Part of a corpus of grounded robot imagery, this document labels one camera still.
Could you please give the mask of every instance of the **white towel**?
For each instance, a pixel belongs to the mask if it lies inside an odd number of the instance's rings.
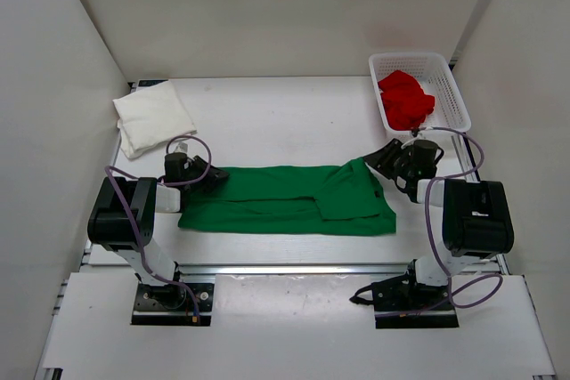
[[[121,149],[129,159],[183,133],[195,133],[196,127],[178,100],[171,82],[138,90],[113,100],[120,117]]]

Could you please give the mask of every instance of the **white wall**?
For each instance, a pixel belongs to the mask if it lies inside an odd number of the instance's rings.
[[[451,58],[477,0],[85,0],[128,79],[366,75],[417,49]]]
[[[126,81],[79,0],[0,0],[0,378],[33,378]]]
[[[505,183],[524,273],[554,365],[570,378],[570,0],[493,0],[454,73]]]

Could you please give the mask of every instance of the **green cloth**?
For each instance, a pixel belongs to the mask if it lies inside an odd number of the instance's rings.
[[[395,232],[395,213],[362,158],[343,166],[225,167],[228,181],[192,193],[183,229],[374,236]]]

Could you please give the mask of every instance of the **white platform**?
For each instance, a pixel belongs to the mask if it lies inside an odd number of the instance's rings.
[[[457,286],[464,280],[456,279]],[[348,302],[366,276],[216,278],[211,327],[129,325],[132,272],[76,273],[44,367],[61,380],[501,379],[554,374],[520,277],[459,311],[460,327],[375,330],[372,309]],[[493,283],[466,292],[460,303]]]
[[[370,77],[175,79],[175,88],[212,149],[215,166],[342,165],[389,141]],[[439,174],[460,171],[451,138]],[[191,153],[206,157],[198,143]],[[116,166],[137,176],[164,171],[164,146]],[[380,178],[396,212],[396,234],[379,237],[244,235],[180,230],[178,214],[157,214],[154,238],[180,264],[407,263],[428,251],[423,207]],[[441,210],[433,209],[436,235]],[[94,246],[92,265],[125,264]]]

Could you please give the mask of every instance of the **white basket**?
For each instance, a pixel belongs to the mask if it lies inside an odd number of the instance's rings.
[[[434,112],[426,117],[422,126],[446,126],[465,133],[471,127],[471,119],[460,90],[453,79],[445,58],[439,53],[376,53],[369,59],[374,91],[380,107],[382,122],[393,135],[410,135],[410,131],[392,129],[386,118],[378,81],[401,70],[414,76],[424,93],[436,97]]]

